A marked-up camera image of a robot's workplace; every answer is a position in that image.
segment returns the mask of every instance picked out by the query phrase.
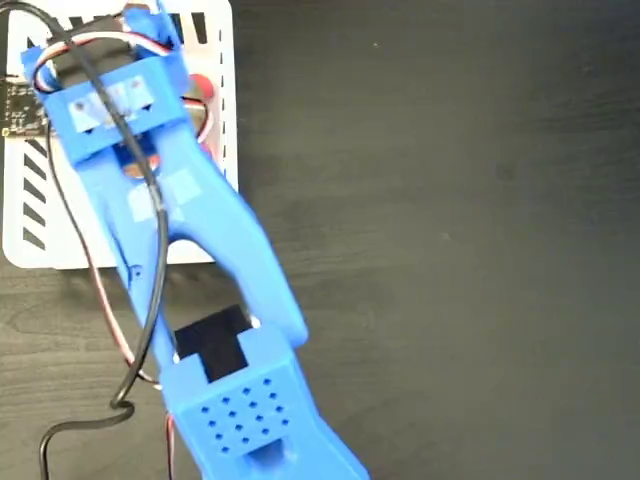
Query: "3d printed blue part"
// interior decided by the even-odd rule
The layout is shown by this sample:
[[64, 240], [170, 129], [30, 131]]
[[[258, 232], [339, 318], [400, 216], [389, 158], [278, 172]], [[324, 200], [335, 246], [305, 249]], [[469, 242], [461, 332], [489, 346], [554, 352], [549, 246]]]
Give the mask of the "3d printed blue part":
[[208, 383], [198, 356], [165, 368], [165, 402], [206, 480], [363, 480], [320, 418], [295, 353], [277, 328], [239, 336], [249, 366]]
[[[177, 34], [158, 4], [160, 15], [136, 10], [128, 14], [129, 24], [170, 39], [175, 51], [101, 79], [141, 144], [160, 158], [155, 174], [170, 240], [191, 240], [214, 257], [262, 322], [238, 336], [248, 366], [210, 383], [199, 355], [174, 363], [171, 330], [161, 312], [152, 348], [168, 410], [205, 480], [366, 480], [365, 469], [319, 416], [306, 386], [293, 349], [306, 342], [308, 330], [266, 234], [196, 141], [180, 98], [189, 78]], [[29, 78], [40, 52], [34, 47], [23, 54]], [[123, 172], [131, 159], [88, 82], [39, 97], [142, 323], [158, 255], [147, 187]]]

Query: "electronic component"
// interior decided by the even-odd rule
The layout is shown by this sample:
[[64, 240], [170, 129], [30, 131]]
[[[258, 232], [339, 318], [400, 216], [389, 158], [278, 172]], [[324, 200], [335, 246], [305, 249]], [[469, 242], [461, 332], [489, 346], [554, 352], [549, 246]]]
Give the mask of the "electronic component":
[[[122, 33], [122, 21], [113, 16], [99, 17], [96, 20], [68, 30], [68, 33], [72, 37], [91, 32]], [[49, 45], [53, 45], [59, 40], [60, 38], [54, 35], [49, 40]], [[99, 42], [88, 42], [80, 48], [84, 50], [99, 74], [111, 72], [136, 61], [131, 46], [121, 40], [104, 39]], [[63, 88], [87, 81], [87, 75], [70, 52], [65, 52], [54, 57], [52, 62], [57, 80]]]
[[29, 84], [4, 82], [3, 137], [44, 137], [47, 114]]

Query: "wood grain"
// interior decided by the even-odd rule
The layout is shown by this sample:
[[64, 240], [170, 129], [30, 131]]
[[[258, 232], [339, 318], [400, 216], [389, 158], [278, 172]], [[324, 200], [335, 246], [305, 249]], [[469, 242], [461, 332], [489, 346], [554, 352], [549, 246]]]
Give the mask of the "wood grain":
[[[638, 478], [637, 2], [233, 4], [241, 187], [373, 478]], [[0, 263], [0, 478], [36, 478], [39, 434], [123, 373], [90, 292]], [[171, 270], [176, 325], [236, 298]], [[163, 478], [160, 399], [134, 397], [56, 441], [55, 478]]]

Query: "white tray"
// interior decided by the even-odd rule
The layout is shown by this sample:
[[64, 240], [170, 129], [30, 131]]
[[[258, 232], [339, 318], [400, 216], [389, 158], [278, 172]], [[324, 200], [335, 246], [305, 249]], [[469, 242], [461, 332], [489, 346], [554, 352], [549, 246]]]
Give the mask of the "white tray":
[[[124, 3], [122, 0], [29, 1], [56, 16], [65, 28], [70, 28], [72, 21], [78, 21], [79, 18], [86, 22], [98, 15], [115, 13]], [[212, 132], [211, 140], [216, 145], [215, 156], [218, 166], [237, 190], [236, 94], [231, 6], [227, 0], [165, 0], [164, 4], [169, 12], [176, 14], [174, 20], [179, 17], [186, 62], [190, 71], [202, 73], [214, 83], [217, 128]], [[206, 43], [200, 44], [198, 41], [192, 13], [204, 14]], [[47, 35], [48, 30], [36, 19], [22, 12], [12, 13], [9, 20], [6, 71], [22, 74], [20, 52], [27, 47], [28, 39], [40, 45], [44, 44]], [[86, 268], [87, 262], [80, 243], [51, 181], [43, 145], [44, 139], [5, 141], [2, 221], [4, 253], [11, 263], [22, 268]], [[54, 160], [65, 193], [87, 236], [96, 263], [102, 267], [114, 266], [113, 256], [102, 236], [80, 180], [58, 145], [54, 145]], [[177, 242], [169, 250], [169, 263], [208, 261], [211, 261], [209, 255], [190, 242]]]

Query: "blue bracket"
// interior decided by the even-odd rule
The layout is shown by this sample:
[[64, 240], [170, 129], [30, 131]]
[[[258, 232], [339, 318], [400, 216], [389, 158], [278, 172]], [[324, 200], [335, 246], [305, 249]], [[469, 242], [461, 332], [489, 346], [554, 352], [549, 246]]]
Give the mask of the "blue bracket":
[[[128, 13], [130, 26], [158, 40], [177, 39], [158, 4], [159, 15]], [[307, 341], [307, 326], [264, 230], [197, 144], [180, 100], [189, 78], [174, 45], [169, 57], [143, 58], [101, 79], [148, 154], [160, 158], [155, 174], [170, 240], [193, 241], [214, 257], [262, 326], [238, 335], [248, 366], [209, 382], [199, 355], [174, 363], [172, 332], [161, 312], [152, 350], [167, 409], [205, 480], [367, 480], [314, 405], [294, 352]], [[23, 54], [28, 78], [40, 51]], [[147, 187], [123, 172], [132, 159], [88, 82], [39, 96], [142, 323], [158, 254]]]

